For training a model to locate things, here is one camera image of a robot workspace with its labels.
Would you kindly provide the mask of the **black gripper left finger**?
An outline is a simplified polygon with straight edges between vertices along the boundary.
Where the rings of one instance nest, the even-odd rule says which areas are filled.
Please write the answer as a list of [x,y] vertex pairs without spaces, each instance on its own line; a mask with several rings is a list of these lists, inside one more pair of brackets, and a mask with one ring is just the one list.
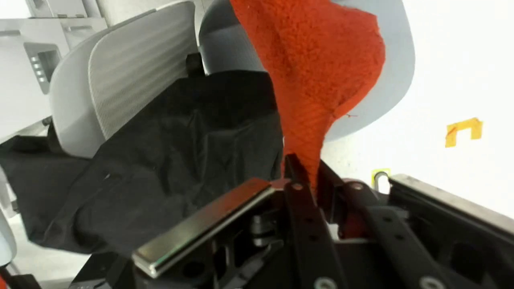
[[322,212],[310,193],[307,170],[294,154],[285,159],[291,244],[301,289],[347,289],[344,271]]

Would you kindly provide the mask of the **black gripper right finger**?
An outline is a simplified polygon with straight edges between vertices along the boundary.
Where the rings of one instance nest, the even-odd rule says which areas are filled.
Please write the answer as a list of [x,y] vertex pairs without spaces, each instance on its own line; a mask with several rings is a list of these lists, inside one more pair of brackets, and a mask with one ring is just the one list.
[[344,183],[344,239],[368,237],[386,252],[407,289],[466,289],[466,281],[442,268],[392,205],[363,181]]

